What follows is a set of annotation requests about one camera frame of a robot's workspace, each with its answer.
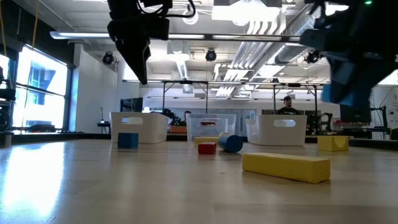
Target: blue cylinder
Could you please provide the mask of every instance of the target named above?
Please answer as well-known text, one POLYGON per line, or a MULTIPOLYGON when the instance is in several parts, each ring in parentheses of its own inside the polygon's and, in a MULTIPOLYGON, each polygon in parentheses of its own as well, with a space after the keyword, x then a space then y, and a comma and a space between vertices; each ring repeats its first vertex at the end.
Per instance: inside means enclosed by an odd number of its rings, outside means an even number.
POLYGON ((237 135, 221 135, 218 145, 226 152, 239 152, 243 147, 243 141, 237 135))

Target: white wall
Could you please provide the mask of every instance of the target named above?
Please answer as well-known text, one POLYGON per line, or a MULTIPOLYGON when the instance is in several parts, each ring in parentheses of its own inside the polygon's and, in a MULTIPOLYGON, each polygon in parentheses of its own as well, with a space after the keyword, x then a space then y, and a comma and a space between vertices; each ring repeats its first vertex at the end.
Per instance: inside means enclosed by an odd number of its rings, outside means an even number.
POLYGON ((104 120, 109 121, 109 112, 116 111, 118 107, 118 76, 86 53, 79 44, 75 46, 74 63, 70 130, 100 133, 96 125, 101 121, 100 108, 103 108, 104 120))
POLYGON ((139 83, 122 82, 123 79, 138 80, 134 72, 132 72, 129 65, 123 59, 119 61, 117 66, 117 71, 118 71, 118 101, 120 101, 120 99, 137 98, 139 95, 139 83))

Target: blue cube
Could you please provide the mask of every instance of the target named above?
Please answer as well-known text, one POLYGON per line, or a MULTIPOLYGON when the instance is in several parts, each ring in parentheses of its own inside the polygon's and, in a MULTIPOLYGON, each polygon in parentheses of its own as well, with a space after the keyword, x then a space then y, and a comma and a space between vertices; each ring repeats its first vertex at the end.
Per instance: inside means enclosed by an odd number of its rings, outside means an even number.
POLYGON ((138 133, 119 133, 118 147, 128 149, 138 148, 138 133))

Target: small yellow block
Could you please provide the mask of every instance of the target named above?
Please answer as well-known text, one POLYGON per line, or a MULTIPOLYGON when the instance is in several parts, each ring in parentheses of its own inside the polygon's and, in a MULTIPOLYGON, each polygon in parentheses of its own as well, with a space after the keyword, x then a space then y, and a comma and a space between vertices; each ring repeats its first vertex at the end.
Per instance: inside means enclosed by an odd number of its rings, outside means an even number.
POLYGON ((318 150, 348 151, 348 136, 318 136, 318 150))
POLYGON ((203 142, 215 142, 218 144, 218 137, 195 137, 195 144, 203 142))
POLYGON ((243 154, 244 171, 317 184, 330 178, 330 160, 273 153, 243 154))

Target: pole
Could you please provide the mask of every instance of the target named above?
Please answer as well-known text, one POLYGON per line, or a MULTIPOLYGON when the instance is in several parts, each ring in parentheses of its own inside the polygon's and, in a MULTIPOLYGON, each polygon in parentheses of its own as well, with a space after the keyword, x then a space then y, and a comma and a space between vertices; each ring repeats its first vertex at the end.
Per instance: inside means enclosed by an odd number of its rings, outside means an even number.
POLYGON ((163 82, 163 106, 162 106, 162 113, 164 112, 164 96, 166 94, 166 82, 163 82))
POLYGON ((276 93, 275 93, 275 85, 273 85, 273 87, 274 87, 274 114, 276 114, 276 98, 275 98, 276 93))
POLYGON ((208 105, 208 99, 209 99, 209 83, 206 84, 206 114, 207 114, 207 105, 208 105))
POLYGON ((314 96, 315 96, 315 117, 317 118, 316 122, 317 125, 315 125, 315 134, 318 135, 318 125, 319 125, 319 121, 318 121, 318 97, 317 97, 317 86, 314 85, 314 96))

